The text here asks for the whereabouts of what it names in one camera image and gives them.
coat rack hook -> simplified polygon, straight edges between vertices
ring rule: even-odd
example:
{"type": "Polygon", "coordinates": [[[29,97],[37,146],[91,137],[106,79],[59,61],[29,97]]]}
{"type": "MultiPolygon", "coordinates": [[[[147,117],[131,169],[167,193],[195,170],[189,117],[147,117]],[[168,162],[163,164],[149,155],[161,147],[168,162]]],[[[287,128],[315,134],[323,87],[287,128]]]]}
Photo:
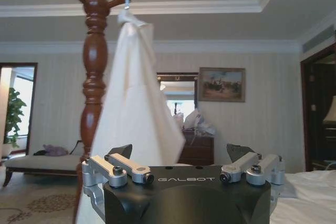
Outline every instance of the coat rack hook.
{"type": "Polygon", "coordinates": [[[125,10],[128,10],[130,8],[130,2],[131,0],[125,0],[125,10]]]}

framed painting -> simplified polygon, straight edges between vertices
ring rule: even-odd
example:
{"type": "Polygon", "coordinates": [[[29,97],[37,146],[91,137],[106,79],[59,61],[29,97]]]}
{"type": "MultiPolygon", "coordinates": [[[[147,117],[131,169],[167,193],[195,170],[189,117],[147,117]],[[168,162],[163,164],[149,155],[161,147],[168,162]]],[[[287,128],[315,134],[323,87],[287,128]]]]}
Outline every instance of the framed painting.
{"type": "Polygon", "coordinates": [[[200,68],[198,100],[245,102],[244,68],[200,68]]]}

green plant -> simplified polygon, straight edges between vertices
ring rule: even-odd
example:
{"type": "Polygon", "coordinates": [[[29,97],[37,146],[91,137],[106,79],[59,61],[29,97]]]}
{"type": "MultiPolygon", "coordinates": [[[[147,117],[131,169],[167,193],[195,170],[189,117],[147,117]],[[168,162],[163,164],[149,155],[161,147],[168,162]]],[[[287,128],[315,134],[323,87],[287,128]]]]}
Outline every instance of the green plant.
{"type": "Polygon", "coordinates": [[[19,147],[16,143],[18,137],[17,132],[20,130],[17,124],[21,122],[19,116],[24,115],[21,108],[27,106],[20,98],[18,98],[19,95],[20,92],[16,91],[14,88],[9,88],[4,144],[12,144],[13,147],[19,147]],[[14,134],[9,136],[8,134],[12,130],[14,134]]]}

carpet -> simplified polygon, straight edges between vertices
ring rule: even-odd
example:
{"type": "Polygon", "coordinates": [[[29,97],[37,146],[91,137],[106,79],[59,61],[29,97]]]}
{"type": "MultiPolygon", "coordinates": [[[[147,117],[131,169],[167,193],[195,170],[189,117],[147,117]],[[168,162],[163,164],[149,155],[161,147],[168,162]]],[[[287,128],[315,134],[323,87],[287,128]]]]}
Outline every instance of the carpet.
{"type": "MultiPolygon", "coordinates": [[[[5,167],[0,167],[0,184],[5,167]]],[[[0,224],[70,224],[75,205],[76,177],[13,173],[0,189],[0,224]]]]}

bench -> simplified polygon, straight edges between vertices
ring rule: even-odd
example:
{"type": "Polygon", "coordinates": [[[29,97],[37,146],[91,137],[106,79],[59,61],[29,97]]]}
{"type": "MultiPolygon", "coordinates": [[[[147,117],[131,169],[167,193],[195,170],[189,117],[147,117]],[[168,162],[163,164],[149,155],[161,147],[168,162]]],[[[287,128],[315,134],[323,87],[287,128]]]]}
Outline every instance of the bench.
{"type": "Polygon", "coordinates": [[[6,166],[6,177],[3,187],[8,185],[10,179],[12,178],[13,172],[42,175],[76,176],[76,167],[79,164],[80,157],[83,153],[82,147],[82,142],[77,141],[75,148],[70,152],[69,155],[28,155],[7,160],[4,163],[6,166]]]}

